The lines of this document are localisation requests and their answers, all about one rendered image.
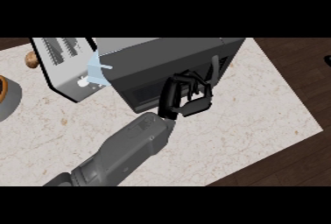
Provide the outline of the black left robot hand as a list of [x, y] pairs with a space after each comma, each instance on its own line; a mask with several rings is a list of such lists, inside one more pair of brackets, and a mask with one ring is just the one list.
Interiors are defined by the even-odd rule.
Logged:
[[[192, 95], [199, 93], [198, 85], [204, 86], [204, 96], [192, 99]], [[181, 104], [181, 87], [186, 86], [187, 102]], [[212, 86], [195, 73], [176, 73], [167, 80], [159, 94], [158, 116], [176, 120], [177, 115], [192, 116], [205, 111], [212, 105]]]

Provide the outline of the dark grey microwave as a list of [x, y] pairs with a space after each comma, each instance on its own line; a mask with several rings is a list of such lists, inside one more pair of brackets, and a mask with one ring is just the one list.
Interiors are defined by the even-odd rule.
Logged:
[[159, 104], [165, 80], [195, 72], [217, 85], [245, 38], [156, 38], [99, 57], [105, 79], [136, 113]]

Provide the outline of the pale blue milk carton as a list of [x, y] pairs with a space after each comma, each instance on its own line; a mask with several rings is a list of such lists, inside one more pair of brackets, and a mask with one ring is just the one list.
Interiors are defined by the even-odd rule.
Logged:
[[111, 70], [112, 66], [102, 65], [99, 62], [99, 52], [93, 52], [87, 63], [87, 81], [109, 86], [111, 83], [103, 76], [102, 69]]

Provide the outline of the grey microwave door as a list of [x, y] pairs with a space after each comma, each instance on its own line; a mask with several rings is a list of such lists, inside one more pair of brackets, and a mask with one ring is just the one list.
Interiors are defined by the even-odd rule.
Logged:
[[81, 102], [105, 84], [88, 81], [88, 61], [97, 49], [91, 38], [31, 38], [35, 57], [50, 89]]

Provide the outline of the grey bowl with orange rim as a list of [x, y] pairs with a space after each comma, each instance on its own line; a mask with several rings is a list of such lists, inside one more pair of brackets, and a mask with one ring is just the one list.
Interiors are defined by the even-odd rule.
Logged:
[[0, 122], [13, 114], [22, 99], [19, 84], [0, 75]]

